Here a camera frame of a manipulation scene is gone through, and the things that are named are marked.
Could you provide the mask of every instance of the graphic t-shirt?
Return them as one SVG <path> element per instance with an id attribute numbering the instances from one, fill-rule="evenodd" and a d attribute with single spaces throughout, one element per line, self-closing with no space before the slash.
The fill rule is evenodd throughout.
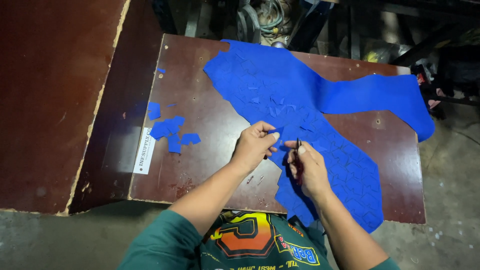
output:
<path id="1" fill-rule="evenodd" d="M 202 237 L 183 216 L 163 211 L 130 245 L 119 270 L 330 270 L 323 232 L 275 214 L 222 213 Z M 397 270 L 388 259 L 374 270 Z"/>

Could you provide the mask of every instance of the white sticker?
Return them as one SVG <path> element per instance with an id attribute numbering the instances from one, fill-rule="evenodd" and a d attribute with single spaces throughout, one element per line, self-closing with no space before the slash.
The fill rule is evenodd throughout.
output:
<path id="1" fill-rule="evenodd" d="M 152 161 L 153 149 L 155 148 L 155 139 L 150 136 L 149 127 L 144 127 L 142 139 L 138 147 L 137 159 L 135 160 L 134 173 L 148 174 L 150 161 Z"/>

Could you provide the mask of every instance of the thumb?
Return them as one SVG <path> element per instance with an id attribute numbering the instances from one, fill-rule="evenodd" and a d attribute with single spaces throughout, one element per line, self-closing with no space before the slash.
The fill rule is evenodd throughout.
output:
<path id="1" fill-rule="evenodd" d="M 307 148 L 305 148 L 305 146 L 299 147 L 298 154 L 300 157 L 300 161 L 303 163 L 304 166 L 309 166 L 309 164 L 316 163 L 310 152 L 307 151 Z"/>
<path id="2" fill-rule="evenodd" d="M 270 133 L 262 138 L 263 147 L 265 150 L 269 149 L 272 145 L 276 143 L 276 141 L 280 138 L 280 133 Z"/>

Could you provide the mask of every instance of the forearm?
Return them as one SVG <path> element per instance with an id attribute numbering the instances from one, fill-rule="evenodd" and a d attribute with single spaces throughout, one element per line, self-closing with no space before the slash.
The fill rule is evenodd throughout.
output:
<path id="1" fill-rule="evenodd" d="M 314 203 L 341 269 L 368 270 L 388 259 L 333 192 Z"/>
<path id="2" fill-rule="evenodd" d="M 168 209 L 186 218 L 204 235 L 245 177 L 235 166 L 227 164 Z"/>

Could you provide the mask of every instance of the scissors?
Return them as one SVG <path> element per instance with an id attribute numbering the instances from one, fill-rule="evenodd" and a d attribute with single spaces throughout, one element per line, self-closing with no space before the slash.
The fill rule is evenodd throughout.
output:
<path id="1" fill-rule="evenodd" d="M 297 138 L 297 147 L 295 148 L 295 151 L 293 153 L 294 156 L 295 156 L 295 160 L 293 161 L 293 164 L 297 168 L 297 185 L 302 184 L 301 175 L 303 173 L 303 164 L 300 161 L 300 157 L 299 157 L 299 147 L 300 146 L 301 146 L 301 140 Z"/>

